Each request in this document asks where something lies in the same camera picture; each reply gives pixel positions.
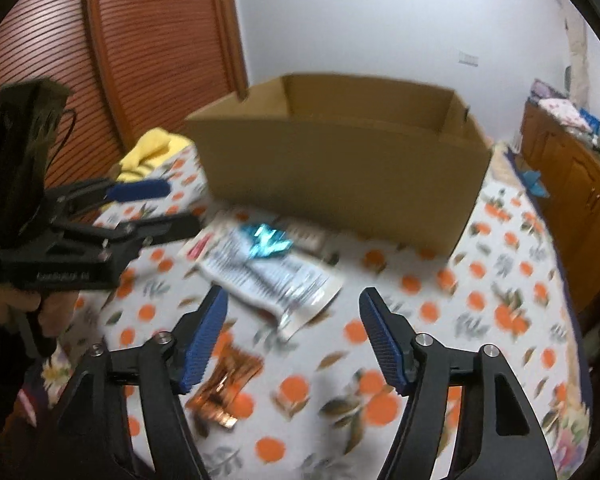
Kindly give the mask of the left hand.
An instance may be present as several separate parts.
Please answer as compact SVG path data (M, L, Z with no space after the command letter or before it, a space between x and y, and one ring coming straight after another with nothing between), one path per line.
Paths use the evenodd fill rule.
M53 292L45 299L38 292L24 292L12 286L0 286L0 325L9 322L12 311L35 312L45 337L56 338L73 318L78 292Z

